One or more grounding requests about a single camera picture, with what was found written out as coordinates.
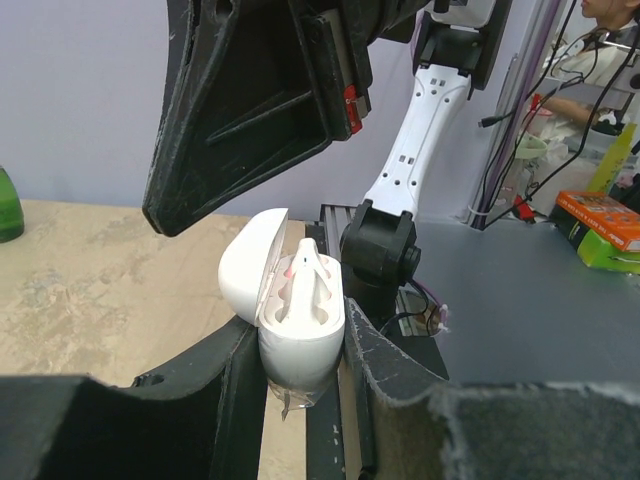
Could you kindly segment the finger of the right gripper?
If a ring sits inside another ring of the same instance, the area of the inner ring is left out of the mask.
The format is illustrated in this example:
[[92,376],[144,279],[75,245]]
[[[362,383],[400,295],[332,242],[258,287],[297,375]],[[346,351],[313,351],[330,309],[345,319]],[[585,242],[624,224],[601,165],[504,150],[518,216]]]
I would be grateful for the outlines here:
[[164,102],[142,210],[172,237],[359,132],[366,1],[171,1]]

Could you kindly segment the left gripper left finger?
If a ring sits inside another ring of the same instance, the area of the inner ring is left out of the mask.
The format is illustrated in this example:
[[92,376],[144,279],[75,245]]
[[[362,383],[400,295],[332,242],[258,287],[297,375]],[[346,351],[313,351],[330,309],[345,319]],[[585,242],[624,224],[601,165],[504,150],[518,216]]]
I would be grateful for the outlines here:
[[256,478],[257,340],[233,318],[127,388],[89,376],[2,377],[2,478]]

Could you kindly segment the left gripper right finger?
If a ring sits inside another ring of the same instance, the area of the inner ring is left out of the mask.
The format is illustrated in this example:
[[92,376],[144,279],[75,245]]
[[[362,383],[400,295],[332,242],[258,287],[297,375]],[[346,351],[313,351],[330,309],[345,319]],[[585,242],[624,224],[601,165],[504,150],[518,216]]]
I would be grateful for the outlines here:
[[377,478],[638,478],[638,385],[446,381],[354,300],[344,306],[350,361],[370,391]]

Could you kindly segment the white oval charging case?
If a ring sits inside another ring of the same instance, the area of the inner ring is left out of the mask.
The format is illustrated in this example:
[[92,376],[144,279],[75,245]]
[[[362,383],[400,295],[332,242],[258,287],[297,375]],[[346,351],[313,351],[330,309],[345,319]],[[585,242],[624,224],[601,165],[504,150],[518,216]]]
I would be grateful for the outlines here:
[[345,306],[338,260],[312,238],[294,254],[283,246],[288,210],[265,210],[249,220],[224,251],[218,283],[233,312],[258,328],[268,378],[297,392],[314,392],[339,363]]

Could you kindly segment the white earbud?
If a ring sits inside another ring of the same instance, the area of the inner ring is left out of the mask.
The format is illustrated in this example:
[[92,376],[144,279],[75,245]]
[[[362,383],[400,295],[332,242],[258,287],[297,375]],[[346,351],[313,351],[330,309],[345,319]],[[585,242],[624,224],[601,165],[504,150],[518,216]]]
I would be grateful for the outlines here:
[[322,304],[331,298],[327,286],[331,274],[313,239],[299,242],[285,277],[286,283],[278,292],[283,306],[276,312],[276,320],[291,329],[323,326],[329,318]]

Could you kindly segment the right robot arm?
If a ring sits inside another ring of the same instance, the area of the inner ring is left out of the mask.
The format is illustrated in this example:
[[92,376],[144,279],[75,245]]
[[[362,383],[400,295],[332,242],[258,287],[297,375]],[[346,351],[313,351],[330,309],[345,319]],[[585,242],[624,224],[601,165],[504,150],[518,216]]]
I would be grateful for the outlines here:
[[162,114],[142,211],[173,237],[231,199],[359,132],[369,46],[415,41],[414,91],[346,227],[346,293],[375,325],[421,252],[421,185],[463,104],[485,88],[507,1],[171,1]]

